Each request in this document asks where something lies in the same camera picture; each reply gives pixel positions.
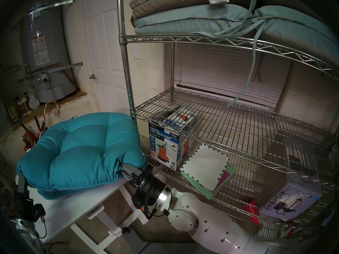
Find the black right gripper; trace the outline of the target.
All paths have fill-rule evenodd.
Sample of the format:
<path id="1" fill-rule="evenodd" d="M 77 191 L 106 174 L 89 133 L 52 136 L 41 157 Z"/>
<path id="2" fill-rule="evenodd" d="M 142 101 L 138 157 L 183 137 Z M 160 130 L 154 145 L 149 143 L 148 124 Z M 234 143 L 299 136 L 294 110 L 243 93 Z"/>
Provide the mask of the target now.
<path id="1" fill-rule="evenodd" d="M 129 164 L 121 165 L 122 175 L 128 180 L 129 185 L 136 188 L 131 196 L 132 203 L 136 209 L 152 206 L 158 200 L 165 188 L 165 183 L 153 175 L 154 167 L 147 165 L 144 171 Z"/>

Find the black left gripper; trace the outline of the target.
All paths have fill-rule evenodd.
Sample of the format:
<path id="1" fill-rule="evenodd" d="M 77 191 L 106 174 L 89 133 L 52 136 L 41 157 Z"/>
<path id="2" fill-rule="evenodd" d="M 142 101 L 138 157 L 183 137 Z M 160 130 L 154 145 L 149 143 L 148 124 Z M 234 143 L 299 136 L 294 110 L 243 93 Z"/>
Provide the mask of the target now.
<path id="1" fill-rule="evenodd" d="M 29 198 L 27 180 L 22 173 L 19 176 L 17 191 L 13 196 L 14 218 L 35 223 L 39 218 L 46 215 L 42 204 L 34 204 L 33 199 Z"/>

